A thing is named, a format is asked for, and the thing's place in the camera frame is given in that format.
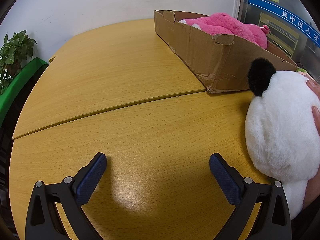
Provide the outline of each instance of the yellow wooden tabletop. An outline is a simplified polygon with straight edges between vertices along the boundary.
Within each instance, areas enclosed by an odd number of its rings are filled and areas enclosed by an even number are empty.
[[[205,91],[157,36],[153,19],[81,33],[55,53],[13,138],[123,106]]]
[[[244,121],[251,96],[248,91],[201,92],[166,98],[16,139],[9,186],[20,239],[34,183],[59,183],[103,152],[106,172],[83,206],[103,239],[212,240],[234,206],[210,173],[210,155],[219,152],[242,176],[268,182],[246,150]],[[63,214],[62,220],[76,239]]]

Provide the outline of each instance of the pink plush toy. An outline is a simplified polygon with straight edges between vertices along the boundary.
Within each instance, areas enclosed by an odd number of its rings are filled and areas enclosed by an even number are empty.
[[[198,28],[212,36],[216,34],[233,34],[251,41],[264,49],[268,46],[266,35],[270,29],[266,25],[259,27],[254,24],[243,24],[227,13],[215,13],[211,16],[198,19],[184,19],[180,22]]]

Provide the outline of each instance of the cardboard box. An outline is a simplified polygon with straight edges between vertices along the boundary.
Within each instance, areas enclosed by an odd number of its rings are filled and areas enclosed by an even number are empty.
[[[249,89],[251,62],[267,58],[277,70],[295,71],[297,65],[268,42],[267,50],[230,34],[211,36],[179,21],[206,15],[180,11],[154,11],[156,33],[203,83],[209,93]]]

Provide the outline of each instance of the plant pot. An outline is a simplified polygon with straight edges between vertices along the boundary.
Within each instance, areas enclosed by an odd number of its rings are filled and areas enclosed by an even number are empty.
[[[13,62],[13,64],[11,64],[11,65],[8,64],[8,65],[6,66],[6,69],[7,69],[8,73],[9,73],[9,75],[10,75],[12,78],[14,78],[15,75],[18,74],[18,73],[21,71],[21,64],[20,64],[20,62],[18,62],[17,60],[15,60],[15,61]]]

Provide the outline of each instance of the white plush toy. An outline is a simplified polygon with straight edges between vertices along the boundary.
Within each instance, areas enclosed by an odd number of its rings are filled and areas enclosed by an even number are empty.
[[[320,164],[320,138],[311,112],[320,102],[293,71],[276,71],[264,58],[248,73],[254,93],[245,120],[245,139],[254,166],[283,183],[290,217],[302,210],[306,186]]]

